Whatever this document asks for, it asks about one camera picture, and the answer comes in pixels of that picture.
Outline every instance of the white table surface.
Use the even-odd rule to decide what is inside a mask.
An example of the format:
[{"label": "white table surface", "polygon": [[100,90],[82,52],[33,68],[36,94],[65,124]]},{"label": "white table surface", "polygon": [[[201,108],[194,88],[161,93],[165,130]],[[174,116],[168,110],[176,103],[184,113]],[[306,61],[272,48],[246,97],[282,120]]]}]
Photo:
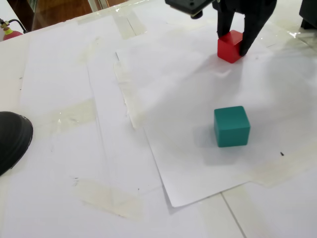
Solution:
[{"label": "white table surface", "polygon": [[[216,24],[216,19],[208,18],[208,11],[199,22],[192,23],[188,16],[166,8],[163,1],[136,3],[136,1],[126,2],[1,42],[1,55],[5,57],[0,58],[0,111],[21,111],[20,92],[23,89],[28,46],[32,36],[40,32],[62,27],[73,21],[78,22],[79,25],[85,22],[93,24],[101,16],[114,18],[115,27],[119,28],[123,39],[133,38],[134,35],[142,33],[161,34],[175,25],[191,28],[199,24]],[[300,48],[303,39],[311,48],[317,49],[315,32],[300,29],[301,18],[298,15],[300,5],[300,0],[278,1],[270,23],[259,35],[264,44],[273,51],[276,43]],[[268,31],[276,34],[276,38],[267,38]],[[294,38],[294,33],[298,32],[305,37]],[[109,46],[112,44],[116,46],[116,42],[108,42]],[[68,197],[68,192],[59,189],[58,183],[54,182],[47,184],[46,187],[46,192],[54,191],[54,196],[48,196],[48,193],[47,196],[42,194],[39,200],[41,188],[33,187],[32,184],[17,186],[16,183],[23,181],[20,177],[28,174],[28,170],[29,172],[44,170],[49,163],[38,163],[30,168],[26,166],[31,162],[28,158],[25,161],[22,159],[20,165],[0,177],[1,237],[316,237],[316,168],[273,188],[248,183],[186,207],[172,208],[162,187],[152,154],[148,154],[148,151],[142,151],[143,154],[138,150],[134,151],[134,144],[125,139],[127,135],[133,134],[133,129],[131,127],[127,131],[122,130],[129,119],[125,115],[124,102],[118,86],[113,84],[113,78],[108,80],[109,82],[100,83],[100,87],[105,89],[108,86],[112,87],[112,102],[107,104],[109,107],[104,112],[99,112],[99,120],[103,115],[106,117],[112,114],[118,123],[112,127],[114,129],[111,129],[109,137],[104,140],[122,139],[126,146],[129,146],[129,150],[134,152],[132,156],[142,157],[143,160],[139,160],[137,166],[127,166],[130,158],[124,153],[118,153],[119,147],[113,152],[105,147],[106,154],[108,150],[110,154],[117,153],[116,157],[109,156],[105,160],[108,165],[115,168],[112,171],[112,176],[116,178],[115,188],[124,187],[125,190],[138,194],[143,204],[142,217],[135,221],[84,204],[79,199]],[[33,151],[29,150],[26,155],[31,157],[32,153]],[[94,160],[93,166],[89,169],[92,173],[94,169],[96,173],[102,173],[103,168],[104,164],[101,160]],[[142,189],[140,193],[135,191],[138,186],[146,187],[147,181],[154,187],[152,190],[144,188],[143,192]]]}]

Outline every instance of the wooden floor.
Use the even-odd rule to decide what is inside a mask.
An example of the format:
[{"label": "wooden floor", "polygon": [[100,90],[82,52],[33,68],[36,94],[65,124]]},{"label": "wooden floor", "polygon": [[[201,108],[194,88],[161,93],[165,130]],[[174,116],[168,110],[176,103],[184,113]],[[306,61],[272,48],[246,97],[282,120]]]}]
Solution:
[{"label": "wooden floor", "polygon": [[87,0],[38,0],[33,30],[91,13]]},{"label": "wooden floor", "polygon": [[[88,0],[7,1],[28,31],[38,30],[92,12]],[[99,1],[95,0],[95,2],[98,9],[101,9]],[[125,0],[106,0],[106,2],[108,6],[114,6]]]}]

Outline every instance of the black object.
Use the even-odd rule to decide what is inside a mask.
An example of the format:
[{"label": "black object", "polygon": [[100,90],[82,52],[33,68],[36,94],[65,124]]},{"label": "black object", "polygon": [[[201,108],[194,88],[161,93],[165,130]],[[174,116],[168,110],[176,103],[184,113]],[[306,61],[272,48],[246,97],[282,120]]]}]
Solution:
[{"label": "black object", "polygon": [[[28,33],[28,31],[24,28],[24,26],[22,25],[22,23],[21,23],[19,20],[17,20],[17,19],[12,19],[12,20],[10,20],[10,21],[8,21],[8,22],[9,22],[9,23],[12,23],[12,22],[14,22],[14,21],[16,21],[17,23],[19,23],[19,25],[20,25],[20,27],[22,28],[24,34],[25,34],[25,33]],[[0,26],[3,25],[3,24],[5,24],[5,21],[0,18]]]},{"label": "black object", "polygon": [[303,18],[302,28],[317,29],[317,0],[303,0],[299,14]]},{"label": "black object", "polygon": [[20,27],[22,28],[24,34],[25,34],[25,33],[28,33],[28,31],[24,28],[24,26],[22,25],[22,23],[21,23],[19,20],[17,20],[17,19],[12,19],[12,20],[9,21],[9,23],[12,23],[12,22],[14,22],[14,21],[16,21],[17,23],[19,23],[19,25],[20,25]]},{"label": "black object", "polygon": [[165,0],[165,2],[177,10],[190,14],[192,18],[212,3],[214,9],[218,11],[219,37],[230,31],[234,13],[244,14],[245,27],[240,47],[240,55],[244,56],[274,12],[277,0]]},{"label": "black object", "polygon": [[33,126],[27,118],[0,112],[0,176],[22,158],[32,137]]}]

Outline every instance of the white paper sheet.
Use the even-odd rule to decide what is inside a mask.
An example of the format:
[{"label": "white paper sheet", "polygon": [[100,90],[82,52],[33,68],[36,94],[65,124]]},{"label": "white paper sheet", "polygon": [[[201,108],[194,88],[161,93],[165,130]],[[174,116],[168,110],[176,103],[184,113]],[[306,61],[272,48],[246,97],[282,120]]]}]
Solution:
[{"label": "white paper sheet", "polygon": [[[316,138],[313,93],[289,67],[313,61],[301,52],[273,54],[254,43],[229,64],[216,55],[216,34],[205,27],[118,51],[137,90],[145,129],[173,206],[182,206],[249,181],[254,166]],[[244,106],[249,144],[218,148],[213,111]]]}]

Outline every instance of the clear tape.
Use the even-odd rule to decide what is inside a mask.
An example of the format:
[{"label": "clear tape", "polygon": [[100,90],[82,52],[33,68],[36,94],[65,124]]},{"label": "clear tape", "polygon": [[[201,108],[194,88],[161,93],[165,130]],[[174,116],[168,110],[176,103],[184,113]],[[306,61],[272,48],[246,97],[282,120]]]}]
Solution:
[{"label": "clear tape", "polygon": [[86,17],[80,17],[77,20],[78,24],[93,23],[94,20],[105,16],[112,16],[118,30],[124,40],[131,37],[141,35],[147,32],[145,25],[139,20],[134,13],[133,8],[137,4],[147,3],[149,0],[129,1],[123,4],[116,5],[98,12],[94,12]]},{"label": "clear tape", "polygon": [[81,103],[41,116],[34,117],[28,116],[28,113],[22,114],[26,115],[33,124],[34,139],[40,139],[95,121],[96,106],[95,100],[90,98]]},{"label": "clear tape", "polygon": [[81,179],[77,181],[74,193],[83,202],[115,215],[134,221],[140,221],[143,218],[142,200],[117,188]]},{"label": "clear tape", "polygon": [[138,99],[136,90],[134,89],[129,74],[121,66],[120,62],[113,65],[120,90],[123,95],[124,102],[127,106],[128,115],[134,128],[138,128],[144,121],[141,101]]},{"label": "clear tape", "polygon": [[304,146],[296,152],[281,156],[248,173],[252,182],[273,187],[299,175],[317,164],[317,143]]}]

